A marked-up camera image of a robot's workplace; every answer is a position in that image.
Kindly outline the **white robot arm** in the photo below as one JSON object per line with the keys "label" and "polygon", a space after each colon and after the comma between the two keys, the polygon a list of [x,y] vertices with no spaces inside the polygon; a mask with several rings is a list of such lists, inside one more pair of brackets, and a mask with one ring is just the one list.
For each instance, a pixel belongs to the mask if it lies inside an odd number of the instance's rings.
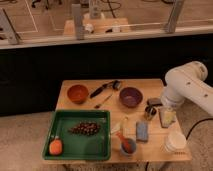
{"label": "white robot arm", "polygon": [[163,106],[177,109],[189,99],[213,116],[213,87],[205,83],[207,76],[207,67],[199,61],[170,69],[161,94]]}

